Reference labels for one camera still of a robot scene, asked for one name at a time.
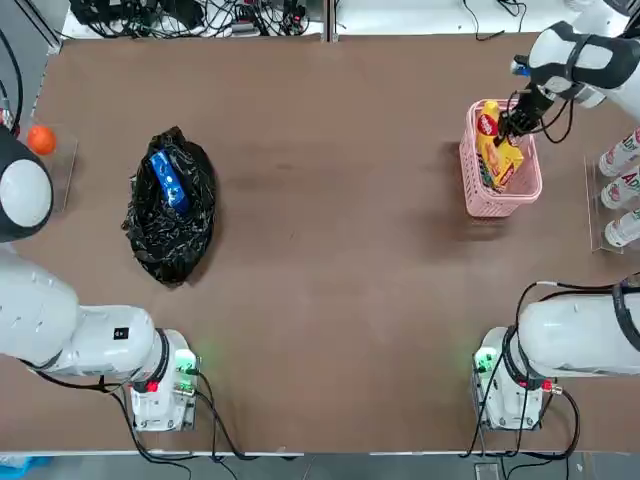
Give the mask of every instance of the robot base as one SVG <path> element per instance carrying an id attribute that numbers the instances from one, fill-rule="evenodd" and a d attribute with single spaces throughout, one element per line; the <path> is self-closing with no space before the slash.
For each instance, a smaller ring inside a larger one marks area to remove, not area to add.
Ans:
<path id="1" fill-rule="evenodd" d="M 157 389 L 145 393 L 130 390 L 138 431 L 179 431 L 194 427 L 197 377 L 184 372 L 198 367 L 197 357 L 180 333 L 175 330 L 164 330 L 164 333 L 169 341 L 169 364 Z"/>
<path id="2" fill-rule="evenodd" d="M 505 327 L 490 330 L 484 337 L 480 349 L 474 355 L 472 392 L 476 414 L 479 414 L 482 408 L 482 400 L 489 387 L 489 379 L 496 368 L 498 357 L 502 352 L 502 340 L 506 332 Z M 491 430 L 519 430 L 525 389 L 511 379 L 504 366 L 504 359 L 497 368 L 498 371 L 487 397 L 482 424 Z M 531 430 L 538 426 L 542 408 L 542 393 L 540 388 L 529 390 L 524 422 L 522 423 L 523 429 Z"/>

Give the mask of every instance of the clear acrylic holder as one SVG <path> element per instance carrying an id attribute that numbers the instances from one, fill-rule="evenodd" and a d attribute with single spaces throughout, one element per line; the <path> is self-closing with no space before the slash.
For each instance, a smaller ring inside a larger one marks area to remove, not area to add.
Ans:
<path id="1" fill-rule="evenodd" d="M 584 157 L 584 170 L 587 183 L 587 210 L 589 213 L 589 236 L 591 239 L 591 251 L 606 250 L 618 254 L 629 251 L 640 251 L 640 239 L 634 240 L 625 247 L 611 245 L 604 236 L 604 228 L 613 220 L 622 217 L 625 213 L 640 207 L 640 199 L 627 202 L 622 208 L 612 210 L 605 207 L 600 200 L 600 192 L 617 177 L 605 177 L 598 167 L 599 157 Z"/>
<path id="2" fill-rule="evenodd" d="M 56 136 L 56 149 L 53 153 L 49 155 L 38 155 L 38 157 L 51 177 L 51 184 L 53 185 L 53 213 L 61 213 L 67 205 L 69 187 L 71 186 L 71 174 L 78 150 L 78 140 L 69 133 L 64 125 L 40 123 L 35 119 L 29 127 L 33 125 L 46 126 L 53 130 Z M 24 137 L 21 135 L 21 140 L 25 145 L 28 145 L 26 137 L 29 129 L 24 131 Z"/>

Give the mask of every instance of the black plastic bag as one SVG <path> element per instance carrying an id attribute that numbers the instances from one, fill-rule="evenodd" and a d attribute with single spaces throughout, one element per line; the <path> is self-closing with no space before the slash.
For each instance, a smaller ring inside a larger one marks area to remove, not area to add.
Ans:
<path id="1" fill-rule="evenodd" d="M 169 206 L 149 158 L 164 150 L 189 200 L 179 214 Z M 204 150 L 185 140 L 178 127 L 153 137 L 131 178 L 131 202 L 122 229 L 133 253 L 156 280 L 183 283 L 204 256 L 213 235 L 216 176 Z"/>

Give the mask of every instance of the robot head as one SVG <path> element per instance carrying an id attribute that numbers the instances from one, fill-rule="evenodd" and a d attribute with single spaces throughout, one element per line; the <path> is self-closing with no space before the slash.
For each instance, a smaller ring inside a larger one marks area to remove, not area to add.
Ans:
<path id="1" fill-rule="evenodd" d="M 40 159 L 0 128 L 0 242 L 40 230 L 53 208 L 51 178 Z"/>

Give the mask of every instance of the bottle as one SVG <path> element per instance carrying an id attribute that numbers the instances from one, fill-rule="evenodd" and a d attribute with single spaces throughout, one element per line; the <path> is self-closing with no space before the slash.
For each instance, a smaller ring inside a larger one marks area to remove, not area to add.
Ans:
<path id="1" fill-rule="evenodd" d="M 615 210 L 640 195 L 640 166 L 623 173 L 600 192 L 605 207 Z"/>
<path id="2" fill-rule="evenodd" d="M 615 177 L 624 171 L 638 155 L 640 155 L 640 127 L 603 154 L 598 165 L 603 175 Z"/>
<path id="3" fill-rule="evenodd" d="M 640 238 L 640 208 L 609 222 L 604 228 L 604 237 L 614 247 L 624 247 Z"/>

